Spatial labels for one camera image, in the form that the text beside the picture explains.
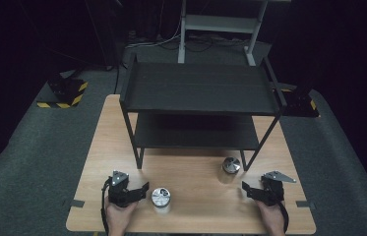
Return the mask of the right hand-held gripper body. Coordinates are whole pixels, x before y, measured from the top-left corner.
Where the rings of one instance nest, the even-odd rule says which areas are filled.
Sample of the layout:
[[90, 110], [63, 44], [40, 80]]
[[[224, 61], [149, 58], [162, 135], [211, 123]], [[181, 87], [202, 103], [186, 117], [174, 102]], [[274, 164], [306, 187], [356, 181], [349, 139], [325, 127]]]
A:
[[265, 191], [265, 204], [273, 206], [284, 200], [283, 182], [295, 183], [296, 180], [277, 171], [265, 173], [261, 177], [263, 189]]

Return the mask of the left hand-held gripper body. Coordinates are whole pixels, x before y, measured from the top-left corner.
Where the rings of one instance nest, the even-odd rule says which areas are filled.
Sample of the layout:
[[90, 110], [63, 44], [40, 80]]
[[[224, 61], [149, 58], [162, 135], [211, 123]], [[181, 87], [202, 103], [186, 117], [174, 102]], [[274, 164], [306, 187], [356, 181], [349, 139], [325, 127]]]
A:
[[129, 175], [127, 173], [114, 170], [109, 181], [108, 199], [118, 207], [127, 207], [129, 204], [137, 202], [138, 194], [136, 190], [129, 191]]

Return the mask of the white round tin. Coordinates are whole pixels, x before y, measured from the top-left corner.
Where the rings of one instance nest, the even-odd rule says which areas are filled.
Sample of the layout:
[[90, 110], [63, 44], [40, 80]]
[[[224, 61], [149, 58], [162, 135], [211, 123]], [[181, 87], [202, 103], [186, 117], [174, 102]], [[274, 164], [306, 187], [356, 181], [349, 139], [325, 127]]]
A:
[[152, 192], [154, 210], [158, 213], [168, 213], [171, 205], [171, 194], [166, 188], [156, 188]]

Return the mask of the black two-tier metal rack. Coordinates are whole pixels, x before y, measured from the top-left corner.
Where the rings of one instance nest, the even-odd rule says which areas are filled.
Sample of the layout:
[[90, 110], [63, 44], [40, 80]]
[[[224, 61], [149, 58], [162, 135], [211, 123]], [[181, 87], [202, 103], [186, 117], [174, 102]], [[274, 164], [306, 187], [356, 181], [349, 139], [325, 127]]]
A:
[[147, 148], [237, 150], [248, 170], [287, 102], [272, 65], [143, 63], [119, 98], [138, 168]]

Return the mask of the person's right hand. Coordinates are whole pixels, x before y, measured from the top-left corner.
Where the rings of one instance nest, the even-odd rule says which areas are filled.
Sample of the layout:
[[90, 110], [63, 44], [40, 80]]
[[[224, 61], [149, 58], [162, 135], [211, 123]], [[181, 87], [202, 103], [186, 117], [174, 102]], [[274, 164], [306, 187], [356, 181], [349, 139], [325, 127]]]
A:
[[263, 202], [256, 201], [267, 232], [270, 236], [285, 236], [284, 218], [279, 206], [267, 206]]

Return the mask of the stand base with hazard tape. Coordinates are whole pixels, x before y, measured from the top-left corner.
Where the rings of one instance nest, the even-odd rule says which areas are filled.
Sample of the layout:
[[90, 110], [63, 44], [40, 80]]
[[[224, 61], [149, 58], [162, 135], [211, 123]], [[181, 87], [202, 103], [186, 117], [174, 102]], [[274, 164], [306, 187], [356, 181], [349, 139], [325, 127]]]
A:
[[308, 89], [300, 87], [283, 88], [281, 85], [271, 83], [275, 102], [283, 116], [291, 117], [319, 117], [320, 113], [316, 103], [309, 95]]
[[47, 82], [36, 98], [40, 108], [71, 108], [81, 101], [88, 83], [81, 79], [62, 78]]

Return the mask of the white metal stand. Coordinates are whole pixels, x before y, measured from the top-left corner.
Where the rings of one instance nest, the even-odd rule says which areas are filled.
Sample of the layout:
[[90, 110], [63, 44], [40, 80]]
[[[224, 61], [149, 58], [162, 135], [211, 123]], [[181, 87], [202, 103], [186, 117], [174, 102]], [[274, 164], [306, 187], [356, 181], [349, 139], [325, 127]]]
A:
[[185, 63], [185, 42], [187, 30], [203, 30], [203, 31], [219, 31], [219, 32], [235, 32], [249, 33], [251, 39], [248, 46], [244, 47], [249, 66], [256, 66], [256, 60], [253, 56], [253, 49], [256, 45], [257, 37], [261, 29], [265, 12], [270, 0], [260, 0], [261, 5], [258, 16], [256, 18], [235, 18], [235, 17], [219, 17], [219, 16], [203, 16], [189, 15], [186, 12], [186, 0], [182, 0], [180, 14], [180, 43], [178, 48], [177, 62]]

